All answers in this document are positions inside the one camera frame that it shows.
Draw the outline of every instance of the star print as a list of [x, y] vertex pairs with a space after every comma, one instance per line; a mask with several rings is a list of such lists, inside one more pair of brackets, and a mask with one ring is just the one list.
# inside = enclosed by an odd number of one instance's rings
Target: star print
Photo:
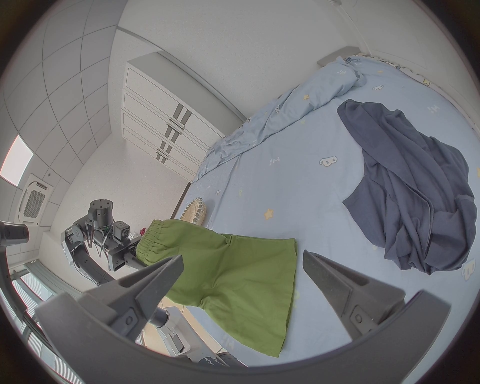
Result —
[[267, 209], [267, 211], [264, 213], [265, 220], [271, 219], [273, 217], [273, 209]]

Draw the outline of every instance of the cabinet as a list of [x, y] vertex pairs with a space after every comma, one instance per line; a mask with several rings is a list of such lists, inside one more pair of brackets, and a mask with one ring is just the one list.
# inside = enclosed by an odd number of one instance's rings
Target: cabinet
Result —
[[158, 53], [127, 62], [122, 136], [160, 166], [192, 181], [208, 148], [240, 125], [220, 100]]

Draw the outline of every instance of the light blue bed sheet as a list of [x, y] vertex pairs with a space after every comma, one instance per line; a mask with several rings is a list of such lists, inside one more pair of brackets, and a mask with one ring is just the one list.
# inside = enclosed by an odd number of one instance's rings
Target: light blue bed sheet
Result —
[[[304, 249], [402, 288], [406, 300], [421, 289], [452, 305], [448, 319], [427, 355], [405, 380], [415, 382], [440, 357], [464, 322], [480, 289], [475, 240], [463, 268], [435, 272], [401, 271], [384, 259], [342, 204], [363, 176], [363, 156], [336, 113], [346, 99], [379, 102], [400, 109], [423, 134], [458, 148], [469, 164], [469, 183], [480, 195], [480, 141], [463, 116], [442, 96], [388, 64], [352, 58], [366, 84], [350, 89], [311, 111], [242, 155], [193, 183], [178, 217], [196, 197], [207, 205], [204, 226], [216, 232], [298, 241], [293, 309], [279, 358], [243, 346], [201, 309], [189, 307], [200, 324], [229, 352], [249, 366], [280, 364], [316, 356], [350, 342], [327, 300], [302, 268]], [[336, 158], [336, 162], [325, 161]], [[266, 219], [265, 213], [273, 211]]]

